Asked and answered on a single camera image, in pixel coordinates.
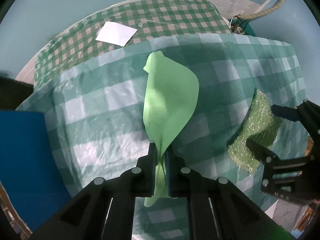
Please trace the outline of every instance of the light blue wall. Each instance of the light blue wall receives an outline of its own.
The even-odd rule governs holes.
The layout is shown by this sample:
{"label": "light blue wall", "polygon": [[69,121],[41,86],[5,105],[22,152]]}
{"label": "light blue wall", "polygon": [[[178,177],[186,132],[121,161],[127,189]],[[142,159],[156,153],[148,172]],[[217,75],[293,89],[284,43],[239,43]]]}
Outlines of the light blue wall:
{"label": "light blue wall", "polygon": [[[53,37],[95,11],[125,0],[16,0],[0,24],[0,74],[15,78]],[[266,0],[251,0],[263,4]]]}
{"label": "light blue wall", "polygon": [[287,0],[277,11],[250,22],[257,36],[294,46],[308,98],[320,105],[320,27],[303,0]]}

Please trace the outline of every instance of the screw head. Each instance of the screw head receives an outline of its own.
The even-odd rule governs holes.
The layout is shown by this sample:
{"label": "screw head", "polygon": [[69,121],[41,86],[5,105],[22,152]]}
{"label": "screw head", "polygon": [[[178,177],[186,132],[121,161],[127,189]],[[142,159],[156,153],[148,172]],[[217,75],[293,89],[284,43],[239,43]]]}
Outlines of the screw head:
{"label": "screw head", "polygon": [[268,180],[268,179],[264,179],[264,180],[262,181],[263,187],[268,186],[268,184],[269,184],[269,180]]}
{"label": "screw head", "polygon": [[227,184],[228,183],[228,179],[226,177],[220,177],[218,178],[218,182],[221,184]]}
{"label": "screw head", "polygon": [[93,180],[93,183],[96,185],[100,185],[103,183],[103,181],[104,181],[104,179],[102,177],[98,177]]}
{"label": "screw head", "polygon": [[188,173],[191,172],[191,170],[190,170],[189,168],[187,168],[187,167],[183,167],[183,168],[181,168],[181,172],[182,172],[183,174],[188,174]]}
{"label": "screw head", "polygon": [[141,169],[139,167],[134,167],[134,168],[132,168],[131,172],[134,174],[138,174],[141,172]]}

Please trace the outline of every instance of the checkered tablecloth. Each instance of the checkered tablecloth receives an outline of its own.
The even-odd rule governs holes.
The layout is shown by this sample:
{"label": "checkered tablecloth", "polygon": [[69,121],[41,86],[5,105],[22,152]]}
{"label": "checkered tablecloth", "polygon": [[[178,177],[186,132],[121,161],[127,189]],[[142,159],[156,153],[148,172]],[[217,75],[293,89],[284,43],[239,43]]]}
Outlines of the checkered tablecloth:
{"label": "checkered tablecloth", "polygon": [[216,7],[207,0],[143,0],[116,6],[83,19],[50,42],[36,60],[35,89],[73,66],[119,49],[120,46],[95,40],[106,21],[138,29],[127,46],[164,36],[231,33]]}
{"label": "checkered tablecloth", "polygon": [[[172,145],[186,165],[203,176],[225,176],[266,210],[275,199],[260,191],[263,166],[249,174],[228,154],[255,88],[272,104],[293,107],[306,97],[293,46],[237,34],[156,38],[120,48],[65,71],[29,97],[18,110],[45,114],[52,154],[73,196],[95,177],[110,179],[148,153],[143,104],[152,51],[188,67],[199,80],[193,116]],[[280,158],[305,154],[307,132],[283,120],[271,150]],[[137,239],[189,239],[185,199],[137,199]]]}

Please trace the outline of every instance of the blue board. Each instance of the blue board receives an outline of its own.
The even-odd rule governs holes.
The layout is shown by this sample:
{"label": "blue board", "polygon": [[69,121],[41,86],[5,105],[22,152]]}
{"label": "blue board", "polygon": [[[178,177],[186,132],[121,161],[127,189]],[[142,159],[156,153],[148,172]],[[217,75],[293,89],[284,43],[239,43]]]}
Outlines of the blue board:
{"label": "blue board", "polygon": [[52,157],[42,113],[0,111],[0,181],[32,231],[71,199]]}

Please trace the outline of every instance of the teal checkered sheet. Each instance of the teal checkered sheet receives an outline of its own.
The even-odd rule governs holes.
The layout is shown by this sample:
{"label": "teal checkered sheet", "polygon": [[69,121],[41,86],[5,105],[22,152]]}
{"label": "teal checkered sheet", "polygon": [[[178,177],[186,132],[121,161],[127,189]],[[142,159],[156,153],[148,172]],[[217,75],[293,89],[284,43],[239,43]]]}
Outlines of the teal checkered sheet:
{"label": "teal checkered sheet", "polygon": [[[148,153],[143,103],[149,54],[188,67],[199,80],[190,121],[173,141],[177,156],[204,177],[227,177],[262,210],[275,198],[261,192],[263,165],[249,174],[230,159],[227,145],[250,107],[255,89],[271,104],[293,107],[306,98],[293,46],[237,34],[155,38],[85,61],[43,85],[18,110],[45,115],[52,154],[72,196],[95,177],[111,179]],[[280,158],[303,156],[307,132],[283,120],[271,150]],[[132,239],[189,239],[185,199],[136,201]]]}

